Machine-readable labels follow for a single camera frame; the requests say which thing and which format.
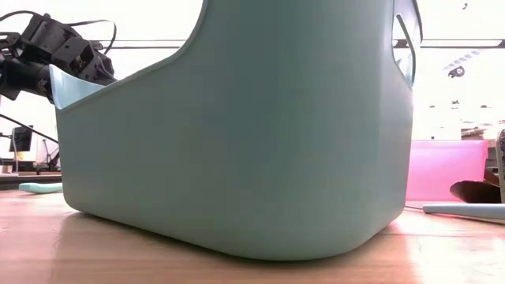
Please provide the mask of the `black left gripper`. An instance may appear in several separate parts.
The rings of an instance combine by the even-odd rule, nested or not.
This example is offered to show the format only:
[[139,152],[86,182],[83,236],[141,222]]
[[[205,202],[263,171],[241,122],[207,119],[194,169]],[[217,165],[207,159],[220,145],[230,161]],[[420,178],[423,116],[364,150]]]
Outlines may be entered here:
[[72,77],[96,84],[117,81],[112,61],[97,53],[85,39],[48,38],[30,42],[21,37],[0,37],[0,95],[15,100],[24,91],[52,101],[52,65]]

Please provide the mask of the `green handled spoon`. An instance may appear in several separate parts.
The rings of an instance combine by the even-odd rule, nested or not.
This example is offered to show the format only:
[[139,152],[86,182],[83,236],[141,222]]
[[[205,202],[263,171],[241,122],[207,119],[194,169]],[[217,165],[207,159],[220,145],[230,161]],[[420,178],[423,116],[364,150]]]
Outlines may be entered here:
[[30,192],[35,194],[48,194],[62,192],[62,183],[50,183],[50,184],[40,184],[40,183],[21,183],[18,189],[23,192]]

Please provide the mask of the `teal green plastic bin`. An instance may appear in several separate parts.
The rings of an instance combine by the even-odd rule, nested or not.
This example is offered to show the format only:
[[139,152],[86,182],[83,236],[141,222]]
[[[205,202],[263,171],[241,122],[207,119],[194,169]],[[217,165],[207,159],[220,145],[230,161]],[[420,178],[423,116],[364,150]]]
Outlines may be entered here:
[[66,203],[257,260],[349,252],[406,202],[417,0],[203,0],[108,86],[52,67]]

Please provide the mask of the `pink plastic tray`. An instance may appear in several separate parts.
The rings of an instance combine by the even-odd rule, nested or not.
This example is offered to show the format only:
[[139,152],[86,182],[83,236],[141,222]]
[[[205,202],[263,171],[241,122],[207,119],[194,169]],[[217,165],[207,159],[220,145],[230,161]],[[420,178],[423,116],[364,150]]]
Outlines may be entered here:
[[481,181],[488,158],[484,140],[414,140],[406,189],[408,201],[456,201],[450,187]]

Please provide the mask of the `light blue utensil handle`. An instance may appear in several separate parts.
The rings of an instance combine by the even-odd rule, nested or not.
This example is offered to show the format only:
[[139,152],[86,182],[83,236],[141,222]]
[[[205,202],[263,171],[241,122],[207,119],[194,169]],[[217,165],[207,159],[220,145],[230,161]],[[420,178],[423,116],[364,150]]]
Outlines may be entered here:
[[505,220],[505,204],[426,204],[424,213]]

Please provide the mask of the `dark brown spoon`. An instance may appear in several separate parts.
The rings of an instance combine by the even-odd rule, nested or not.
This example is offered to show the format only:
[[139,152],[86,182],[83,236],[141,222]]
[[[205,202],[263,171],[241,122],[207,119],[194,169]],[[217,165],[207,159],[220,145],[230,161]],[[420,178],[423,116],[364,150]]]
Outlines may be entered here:
[[450,193],[469,204],[500,204],[500,187],[483,181],[459,181],[450,187]]

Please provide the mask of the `black background equipment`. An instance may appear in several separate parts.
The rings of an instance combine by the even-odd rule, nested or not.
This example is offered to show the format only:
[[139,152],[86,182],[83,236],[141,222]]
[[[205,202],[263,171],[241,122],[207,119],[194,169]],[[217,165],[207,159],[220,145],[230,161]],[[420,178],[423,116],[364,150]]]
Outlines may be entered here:
[[60,166],[58,165],[60,159],[59,147],[56,147],[53,151],[49,151],[46,139],[43,139],[43,145],[46,150],[45,164],[47,165],[47,169],[49,171],[59,171],[60,170]]

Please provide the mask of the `black monitor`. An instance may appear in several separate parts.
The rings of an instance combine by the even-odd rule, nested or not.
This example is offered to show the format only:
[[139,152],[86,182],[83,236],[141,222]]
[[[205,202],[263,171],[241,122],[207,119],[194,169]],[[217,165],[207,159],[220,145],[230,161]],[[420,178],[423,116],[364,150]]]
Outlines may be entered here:
[[24,127],[13,128],[11,133],[11,141],[9,145],[9,150],[14,152],[17,151],[31,151],[32,147],[32,131],[27,130]]

